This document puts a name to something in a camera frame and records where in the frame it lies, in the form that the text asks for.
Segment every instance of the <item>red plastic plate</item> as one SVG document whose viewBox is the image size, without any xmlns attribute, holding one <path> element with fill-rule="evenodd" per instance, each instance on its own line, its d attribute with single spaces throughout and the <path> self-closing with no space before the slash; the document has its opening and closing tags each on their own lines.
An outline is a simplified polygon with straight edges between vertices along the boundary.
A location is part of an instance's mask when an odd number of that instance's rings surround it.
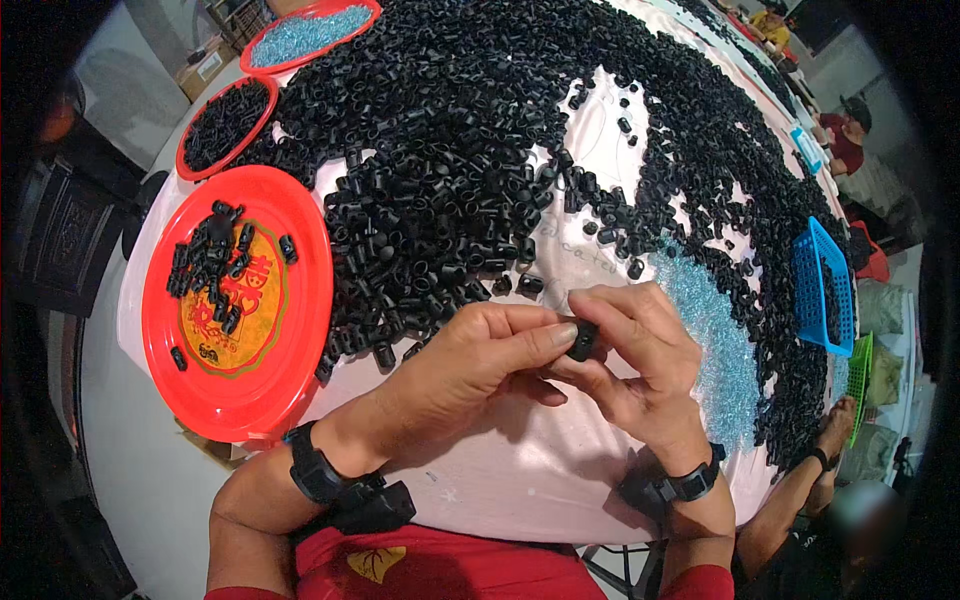
<svg viewBox="0 0 960 600">
<path fill-rule="evenodd" d="M 339 39 L 332 44 L 326 45 L 320 50 L 311 52 L 310 54 L 305 54 L 298 59 L 288 60 L 286 62 L 281 62 L 280 64 L 275 64 L 273 66 L 253 66 L 253 47 L 256 44 L 260 43 L 260 40 L 272 30 L 274 27 L 283 22 L 283 19 L 290 18 L 291 16 L 299 16 L 302 18 L 311 18 L 315 16 L 328 16 L 334 14 L 335 12 L 340 12 L 343 9 L 351 6 L 365 6 L 371 10 L 370 18 L 367 19 L 367 22 L 360 26 L 360 29 L 356 30 L 352 34 L 343 39 Z M 380 5 L 376 3 L 376 0 L 320 0 L 320 2 L 314 2 L 309 6 L 305 6 L 302 9 L 293 11 L 285 15 L 282 19 L 278 19 L 271 23 L 269 27 L 261 31 L 256 35 L 254 39 L 251 40 L 247 47 L 243 49 L 243 54 L 240 55 L 240 68 L 244 73 L 250 73 L 251 75 L 273 75 L 275 73 L 282 73 L 283 71 L 289 71 L 299 67 L 302 64 L 307 64 L 316 57 L 323 56 L 329 52 L 337 44 L 342 44 L 345 41 L 350 41 L 360 34 L 367 31 L 373 22 L 380 16 L 380 13 L 383 9 L 380 8 Z"/>
<path fill-rule="evenodd" d="M 242 84 L 245 84 L 247 82 L 254 81 L 254 80 L 261 82 L 262 84 L 267 86 L 267 91 L 270 93 L 270 100 L 267 102 L 267 108 L 263 111 L 263 114 L 260 115 L 260 118 L 257 119 L 256 123 L 253 125 L 253 128 L 250 130 L 250 132 L 247 133 L 247 135 L 242 140 L 240 140 L 240 143 L 237 144 L 236 147 L 233 148 L 233 150 L 229 151 L 226 156 L 214 162 L 212 165 L 203 169 L 202 171 L 192 170 L 190 167 L 186 166 L 186 162 L 183 161 L 183 154 L 185 152 L 183 146 L 184 144 L 186 144 L 186 136 L 188 133 L 190 133 L 190 130 L 193 129 L 193 124 L 194 122 L 197 121 L 197 118 L 200 115 L 204 114 L 204 110 L 206 110 L 206 105 L 204 105 L 204 107 L 201 108 L 200 111 L 197 112 L 197 114 L 193 115 L 193 119 L 190 120 L 190 125 L 186 126 L 186 129 L 183 131 L 183 137 L 180 138 L 180 145 L 177 147 L 177 175 L 179 175 L 181 179 L 187 180 L 187 181 L 199 181 L 199 180 L 205 180 L 213 175 L 216 175 L 217 173 L 220 173 L 220 171 L 224 167 L 226 167 L 231 160 L 234 160 L 235 158 L 240 156 L 240 153 L 243 152 L 244 148 L 246 148 L 247 146 L 250 146 L 250 143 L 256 138 L 256 135 L 260 133 L 261 130 L 263 130 L 263 126 L 267 124 L 267 121 L 270 120 L 271 115 L 274 114 L 274 108 L 276 108 L 276 100 L 280 96 L 279 88 L 276 86 L 276 81 L 274 81 L 274 78 L 261 77 L 261 76 L 249 76 L 243 79 L 239 79 L 233 82 L 232 84 L 228 85 L 227 87 L 218 91 L 212 98 L 210 98 L 210 100 L 208 100 L 208 102 L 211 102 L 223 96 L 230 89 L 239 87 Z"/>
<path fill-rule="evenodd" d="M 243 316 L 225 335 L 211 319 L 206 290 L 182 299 L 166 293 L 174 247 L 210 214 L 214 200 L 246 212 L 236 224 L 256 227 L 251 264 L 221 290 Z M 300 260 L 287 266 L 277 239 L 289 233 Z M 273 167 L 238 167 L 197 188 L 174 214 L 156 245 L 143 293 L 143 345 L 150 374 L 170 410 L 194 432 L 219 442 L 277 438 L 295 425 L 296 409 L 324 350 L 333 298 L 326 226 L 313 198 Z M 177 370 L 180 347 L 188 367 Z"/>
</svg>

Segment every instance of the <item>red shirt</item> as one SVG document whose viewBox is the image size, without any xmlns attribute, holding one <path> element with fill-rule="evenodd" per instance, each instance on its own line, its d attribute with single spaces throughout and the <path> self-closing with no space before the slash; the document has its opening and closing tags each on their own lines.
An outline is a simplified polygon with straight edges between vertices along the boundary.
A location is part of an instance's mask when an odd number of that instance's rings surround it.
<svg viewBox="0 0 960 600">
<path fill-rule="evenodd" d="M 847 165 L 847 174 L 853 175 L 863 164 L 863 146 L 851 142 L 843 134 L 843 117 L 839 114 L 821 114 L 820 124 L 824 129 L 833 130 L 836 141 L 830 144 L 834 158 L 843 160 Z"/>
<path fill-rule="evenodd" d="M 404 525 L 345 537 L 326 528 L 297 547 L 297 596 L 357 598 L 551 598 L 604 600 L 573 552 L 485 540 Z M 205 600 L 282 600 L 263 589 L 221 588 Z M 669 600 L 732 600 L 730 571 L 712 564 L 682 573 L 663 591 Z"/>
</svg>

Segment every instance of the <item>red plate with gold design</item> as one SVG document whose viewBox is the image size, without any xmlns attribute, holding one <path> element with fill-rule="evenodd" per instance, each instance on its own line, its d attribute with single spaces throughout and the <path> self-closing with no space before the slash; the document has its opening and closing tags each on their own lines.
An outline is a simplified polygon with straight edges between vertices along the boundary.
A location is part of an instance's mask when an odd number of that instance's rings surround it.
<svg viewBox="0 0 960 600">
<path fill-rule="evenodd" d="M 179 300 L 165 290 L 175 245 L 189 240 L 215 200 L 247 207 L 235 237 L 247 222 L 256 231 L 250 266 L 239 278 L 221 281 L 230 304 L 241 307 L 240 324 L 230 335 L 213 322 L 205 288 Z M 300 257 L 291 266 L 277 245 L 286 233 Z M 174 214 L 147 270 L 143 345 L 160 395 L 186 426 L 210 440 L 278 439 L 312 396 L 332 298 L 329 239 L 310 193 L 273 167 L 213 176 Z M 186 357 L 185 372 L 174 364 L 174 346 Z"/>
</svg>

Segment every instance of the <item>floor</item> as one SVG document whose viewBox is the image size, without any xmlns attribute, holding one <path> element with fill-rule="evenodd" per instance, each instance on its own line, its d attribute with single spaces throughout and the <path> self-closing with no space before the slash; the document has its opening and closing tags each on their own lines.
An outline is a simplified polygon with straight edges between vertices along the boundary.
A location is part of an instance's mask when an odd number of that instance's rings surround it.
<svg viewBox="0 0 960 600">
<path fill-rule="evenodd" d="M 235 60 L 213 80 L 174 129 L 151 173 L 173 169 L 189 120 L 214 92 L 241 76 Z M 204 592 L 210 504 L 229 473 L 181 437 L 153 381 L 117 345 L 116 307 L 126 268 L 118 244 L 86 323 L 82 393 L 88 462 L 100 510 L 141 591 L 153 600 L 193 600 Z M 57 402 L 59 394 L 52 394 Z M 645 557 L 631 555 L 634 578 Z M 623 573 L 620 555 L 600 551 L 595 561 Z M 623 597 L 598 583 L 609 598 Z"/>
</svg>

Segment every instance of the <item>pink table cover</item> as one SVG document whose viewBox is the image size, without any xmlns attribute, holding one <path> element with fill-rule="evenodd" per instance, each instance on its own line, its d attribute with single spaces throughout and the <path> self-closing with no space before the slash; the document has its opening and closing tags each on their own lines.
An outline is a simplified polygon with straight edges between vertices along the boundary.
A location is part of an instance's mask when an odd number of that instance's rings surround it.
<svg viewBox="0 0 960 600">
<path fill-rule="evenodd" d="M 798 178 L 802 171 L 792 156 L 793 147 L 787 132 L 792 120 L 768 98 L 769 91 L 748 79 L 726 54 L 706 45 L 687 26 L 670 14 L 637 0 L 615 0 L 618 8 L 646 22 L 653 32 L 663 30 L 677 40 L 698 48 L 756 102 L 767 125 L 778 136 L 784 149 L 784 162 Z M 637 185 L 637 170 L 646 147 L 642 139 L 647 127 L 647 111 L 642 89 L 631 94 L 613 83 L 613 74 L 601 68 L 595 75 L 597 86 L 585 104 L 571 112 L 567 122 L 566 147 L 577 164 L 596 173 L 605 189 L 623 187 L 632 199 Z M 289 80 L 280 78 L 281 84 Z M 641 139 L 634 148 L 616 126 L 624 113 L 618 104 L 626 95 L 634 131 Z M 569 111 L 566 102 L 561 103 Z M 535 149 L 537 163 L 547 154 Z M 313 192 L 323 209 L 321 198 L 335 189 L 334 180 L 346 172 L 342 160 L 328 162 L 317 176 Z M 835 185 L 823 170 L 818 182 L 831 204 L 834 214 L 841 215 Z M 120 347 L 134 363 L 149 374 L 141 336 L 140 304 L 143 298 L 147 265 L 166 223 L 195 184 L 181 180 L 173 171 L 163 185 L 148 215 L 124 274 L 117 310 L 117 338 Z M 742 199 L 737 185 L 734 197 Z M 678 208 L 678 221 L 686 221 Z M 548 308 L 569 312 L 568 290 L 605 283 L 628 283 L 625 261 L 613 255 L 613 248 L 601 249 L 595 240 L 582 232 L 588 212 L 564 214 L 563 202 L 554 202 L 542 216 L 534 234 L 538 259 L 532 273 L 542 276 L 546 287 L 540 303 Z M 734 258 L 749 257 L 749 238 L 725 228 L 726 238 L 734 242 L 730 251 Z M 723 241 L 717 247 L 724 250 Z M 645 270 L 642 280 L 653 278 L 654 269 Z M 511 273 L 515 285 L 516 272 Z M 754 275 L 752 285 L 758 289 Z M 495 301 L 532 303 L 511 294 Z M 411 344 L 405 339 L 395 348 L 400 355 Z M 609 365 L 614 372 L 629 376 L 633 371 L 612 354 Z M 363 358 L 342 358 L 333 378 L 310 400 L 303 420 L 318 419 L 358 396 L 386 377 L 371 355 Z M 628 452 L 642 444 L 621 430 L 609 425 L 594 402 L 578 391 L 558 384 L 570 398 L 560 408 L 545 408 L 523 397 L 507 397 L 462 439 L 449 444 L 417 450 L 402 461 L 390 465 L 389 481 L 403 479 L 417 505 L 415 522 L 449 531 L 507 540 L 633 543 L 653 538 L 655 529 L 643 516 L 627 509 L 612 495 L 612 486 L 622 477 Z M 695 390 L 701 399 L 709 390 Z M 724 465 L 736 507 L 736 522 L 742 524 L 757 511 L 770 489 L 776 470 L 766 467 L 764 447 L 735 451 Z"/>
</svg>

